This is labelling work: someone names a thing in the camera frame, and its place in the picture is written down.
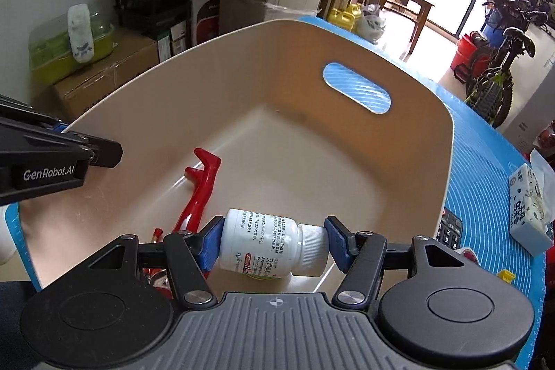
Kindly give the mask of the beige plastic storage bin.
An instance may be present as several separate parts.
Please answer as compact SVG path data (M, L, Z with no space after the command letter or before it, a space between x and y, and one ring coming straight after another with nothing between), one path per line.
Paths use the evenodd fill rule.
M433 236L448 189L453 122L406 69L351 37L273 20L198 45L141 74L72 124L119 142L120 164L81 188L25 201L20 218L41 285L124 234L170 231L185 169L221 159L204 219L231 208L391 242Z

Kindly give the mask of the red toy figure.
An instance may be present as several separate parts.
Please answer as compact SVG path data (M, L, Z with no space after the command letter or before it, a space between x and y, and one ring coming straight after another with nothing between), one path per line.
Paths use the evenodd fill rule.
M187 202L185 208L178 217L172 232L187 231L191 233L198 233L198 227L214 189L214 182L219 167L221 166L221 159L210 153L208 150L196 147L194 149L195 156L200 160L200 167L186 167L185 177L194 184L193 194ZM161 228L154 229L152 233L152 243L162 241L164 231ZM155 276L162 276L161 268L147 268L143 270L144 275L147 276L149 283L154 283ZM168 282L161 282L161 285L155 285L155 288L165 295L169 300L173 299Z

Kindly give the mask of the green black bicycle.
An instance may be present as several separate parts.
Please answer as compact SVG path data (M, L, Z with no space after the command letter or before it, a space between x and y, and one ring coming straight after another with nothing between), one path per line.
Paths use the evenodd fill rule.
M485 0L485 6L490 12L479 31L488 43L473 53L470 68L460 65L453 76L465 85L465 104L496 129L512 106L514 60L523 54L534 57L536 53L526 31L532 24L546 25L548 14L532 8L527 0Z

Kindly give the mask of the white pill bottle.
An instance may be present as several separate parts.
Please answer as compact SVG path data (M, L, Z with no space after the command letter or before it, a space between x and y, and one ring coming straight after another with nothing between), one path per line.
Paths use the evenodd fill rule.
M319 277L328 251L324 227L232 208L225 216L218 262L224 270L256 278Z

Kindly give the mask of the green plastic container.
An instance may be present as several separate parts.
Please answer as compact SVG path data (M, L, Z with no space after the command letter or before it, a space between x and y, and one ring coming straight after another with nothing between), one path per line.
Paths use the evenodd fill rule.
M93 11L90 15L90 25L94 54L85 63L77 62L72 55L66 15L49 20L30 33L29 69L36 84L53 85L78 69L96 63L112 53L113 24L101 12Z

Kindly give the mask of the wooden chair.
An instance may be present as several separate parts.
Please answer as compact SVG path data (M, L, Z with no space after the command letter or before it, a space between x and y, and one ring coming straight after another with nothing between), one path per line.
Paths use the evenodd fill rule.
M414 53L424 27L428 22L429 13L434 6L426 0L379 0L380 8L392 11L414 24L408 48L403 52L402 59L407 62Z

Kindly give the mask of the black tv remote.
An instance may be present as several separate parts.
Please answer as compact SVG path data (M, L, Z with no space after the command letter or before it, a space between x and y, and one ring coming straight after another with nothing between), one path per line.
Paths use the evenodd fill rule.
M452 211L444 208L436 232L436 240L453 250L458 250L460 248L462 232L462 221Z

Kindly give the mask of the yellow toy wrench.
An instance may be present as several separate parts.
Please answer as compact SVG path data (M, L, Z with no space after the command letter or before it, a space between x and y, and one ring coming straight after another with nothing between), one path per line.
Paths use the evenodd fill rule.
M500 270L497 276L507 284L511 284L515 280L515 274L510 272L507 268Z

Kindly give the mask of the red bucket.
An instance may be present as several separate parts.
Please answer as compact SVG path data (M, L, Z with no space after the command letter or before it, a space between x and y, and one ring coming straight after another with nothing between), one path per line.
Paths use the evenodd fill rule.
M450 65L451 70L455 71L460 65L470 68L472 66L473 53L487 43L487 38L480 31L466 33L457 41L456 53Z

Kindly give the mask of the floor cardboard box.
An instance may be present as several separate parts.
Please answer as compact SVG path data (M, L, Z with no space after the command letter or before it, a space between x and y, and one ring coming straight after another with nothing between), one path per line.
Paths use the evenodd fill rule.
M155 40L129 30L117 30L110 55L54 85L63 116L67 120L80 117L113 91L158 63Z

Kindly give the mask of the blue silicone baking mat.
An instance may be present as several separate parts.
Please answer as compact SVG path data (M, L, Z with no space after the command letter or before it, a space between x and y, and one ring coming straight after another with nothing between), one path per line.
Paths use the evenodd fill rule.
M181 308L164 238L124 234L49 285L25 290L16 322L35 369L520 369L541 321L543 258L509 237L509 182L522 156L445 90L422 82L453 122L445 203L463 223L460 248L433 236L387 239L369 307L336 307L344 274L328 251L323 274L207 274L212 308ZM161 268L149 283L143 270ZM497 274L507 268L515 280Z

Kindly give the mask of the tissue box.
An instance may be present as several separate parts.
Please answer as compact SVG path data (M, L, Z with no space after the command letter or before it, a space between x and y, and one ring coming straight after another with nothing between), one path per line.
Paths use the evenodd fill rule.
M510 235L532 257L553 246L554 169L534 149L530 162L523 163L508 178Z

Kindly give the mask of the yellow oil jug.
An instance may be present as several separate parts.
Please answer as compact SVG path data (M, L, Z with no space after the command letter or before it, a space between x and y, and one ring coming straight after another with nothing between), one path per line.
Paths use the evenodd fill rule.
M326 20L337 27L348 32L353 32L356 28L357 21L362 17L362 5L350 4L345 10L332 8Z

